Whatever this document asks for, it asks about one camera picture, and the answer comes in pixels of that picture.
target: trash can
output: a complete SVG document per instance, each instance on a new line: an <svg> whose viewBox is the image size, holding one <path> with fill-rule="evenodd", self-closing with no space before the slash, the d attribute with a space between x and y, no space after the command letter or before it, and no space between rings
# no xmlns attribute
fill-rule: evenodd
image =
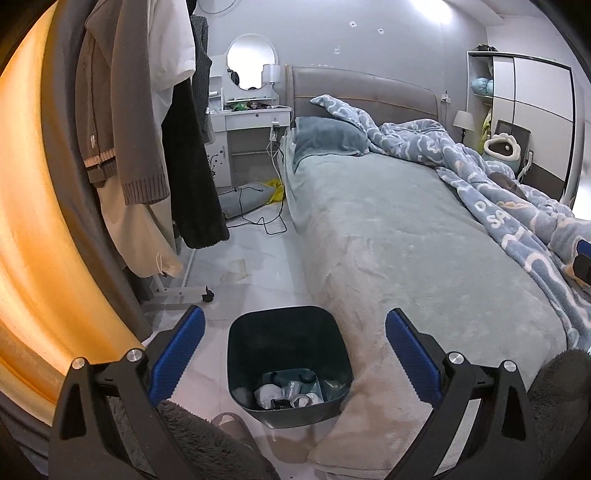
<svg viewBox="0 0 591 480"><path fill-rule="evenodd" d="M323 402L284 410L262 408L255 399L257 389L278 372L285 378L290 371L314 374ZM335 319L324 309L306 306L251 312L230 328L230 394L270 428L300 427L336 417L352 382L345 342Z"/></svg>

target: screw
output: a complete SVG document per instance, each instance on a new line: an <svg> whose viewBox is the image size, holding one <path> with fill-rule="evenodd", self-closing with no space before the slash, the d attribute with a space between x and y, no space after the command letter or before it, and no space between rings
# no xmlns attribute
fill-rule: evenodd
<svg viewBox="0 0 591 480"><path fill-rule="evenodd" d="M507 370L508 372L514 372L515 370L517 370L517 365L515 364L515 362L512 362L511 360L507 360L506 362L504 362L503 367L505 367L505 370Z"/></svg>
<svg viewBox="0 0 591 480"><path fill-rule="evenodd" d="M76 358L73 362L72 362L72 368L74 370L79 370L80 368L82 368L84 365L86 365L86 361L80 356L78 358Z"/></svg>
<svg viewBox="0 0 591 480"><path fill-rule="evenodd" d="M464 356L461 353L452 352L449 354L448 358L454 365L461 365L464 363Z"/></svg>
<svg viewBox="0 0 591 480"><path fill-rule="evenodd" d="M127 360L129 360L130 362L137 362L143 356L144 356L144 353L142 352L142 350L140 350L138 348L134 348L133 350L130 350L129 352L127 352L127 355L125 355Z"/></svg>

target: gray cushion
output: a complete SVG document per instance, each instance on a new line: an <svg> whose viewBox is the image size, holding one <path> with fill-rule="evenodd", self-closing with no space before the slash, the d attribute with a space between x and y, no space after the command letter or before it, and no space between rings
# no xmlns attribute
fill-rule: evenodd
<svg viewBox="0 0 591 480"><path fill-rule="evenodd" d="M219 196L220 205L226 218L234 218L267 204L275 193L275 187L268 187L253 181Z"/></svg>
<svg viewBox="0 0 591 480"><path fill-rule="evenodd" d="M293 169L312 155L361 156L369 152L369 138L362 131L336 118L299 116L295 120Z"/></svg>

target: plush toy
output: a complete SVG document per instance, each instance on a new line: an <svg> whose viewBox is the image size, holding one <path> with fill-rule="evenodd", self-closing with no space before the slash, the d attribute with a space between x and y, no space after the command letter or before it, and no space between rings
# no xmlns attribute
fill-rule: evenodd
<svg viewBox="0 0 591 480"><path fill-rule="evenodd" d="M484 143L484 160L498 160L509 165L515 175L521 166L521 147L513 135L493 135Z"/></svg>

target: white wardrobe door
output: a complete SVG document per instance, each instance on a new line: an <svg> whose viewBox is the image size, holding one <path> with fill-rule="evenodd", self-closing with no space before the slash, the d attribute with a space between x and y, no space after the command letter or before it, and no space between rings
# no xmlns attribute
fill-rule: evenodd
<svg viewBox="0 0 591 480"><path fill-rule="evenodd" d="M494 96L513 100L515 98L515 69L513 58L494 57Z"/></svg>
<svg viewBox="0 0 591 480"><path fill-rule="evenodd" d="M543 61L515 59L515 100L572 121L570 71Z"/></svg>
<svg viewBox="0 0 591 480"><path fill-rule="evenodd" d="M560 180L569 167L573 123L561 116L524 103L515 103L515 125L531 131L534 163Z"/></svg>
<svg viewBox="0 0 591 480"><path fill-rule="evenodd" d="M513 123L513 110L515 108L515 102L513 100L505 100L504 98L495 97L492 102L492 121L491 121L491 133L494 135L496 132L496 123L499 120Z"/></svg>

